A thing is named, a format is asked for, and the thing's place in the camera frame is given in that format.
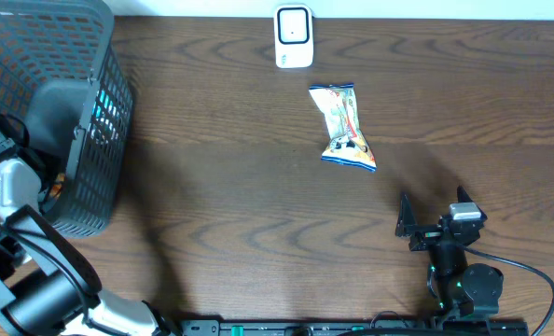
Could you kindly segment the orange wet sheet package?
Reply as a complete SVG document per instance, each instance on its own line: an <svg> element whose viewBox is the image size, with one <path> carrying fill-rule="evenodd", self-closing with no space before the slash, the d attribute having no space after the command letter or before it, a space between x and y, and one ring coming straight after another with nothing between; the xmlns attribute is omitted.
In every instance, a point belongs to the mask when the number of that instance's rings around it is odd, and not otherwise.
<svg viewBox="0 0 554 336"><path fill-rule="evenodd" d="M329 135L321 160L376 172L375 157L360 130L354 84L311 85L309 94L324 115Z"/></svg>

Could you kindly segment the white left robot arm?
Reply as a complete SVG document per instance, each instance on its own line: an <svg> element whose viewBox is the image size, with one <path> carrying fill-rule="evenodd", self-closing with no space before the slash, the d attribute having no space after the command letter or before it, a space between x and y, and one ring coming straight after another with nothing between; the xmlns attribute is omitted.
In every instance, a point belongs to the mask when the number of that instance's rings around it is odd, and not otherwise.
<svg viewBox="0 0 554 336"><path fill-rule="evenodd" d="M39 211L44 163L0 115L0 326L10 335L179 335L145 301L103 288Z"/></svg>

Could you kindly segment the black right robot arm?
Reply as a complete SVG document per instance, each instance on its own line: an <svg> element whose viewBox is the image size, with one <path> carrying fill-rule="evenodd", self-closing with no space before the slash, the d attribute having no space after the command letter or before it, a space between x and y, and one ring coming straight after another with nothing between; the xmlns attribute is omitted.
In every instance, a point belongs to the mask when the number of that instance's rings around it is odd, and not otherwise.
<svg viewBox="0 0 554 336"><path fill-rule="evenodd" d="M502 272L483 263L467 262L466 249L480 238L488 217L457 188L457 201L436 224L421 225L409 196L401 194L395 235L409 239L409 250L426 251L431 266L427 286L439 302L434 323L438 328L459 321L486 320L499 312L503 292Z"/></svg>

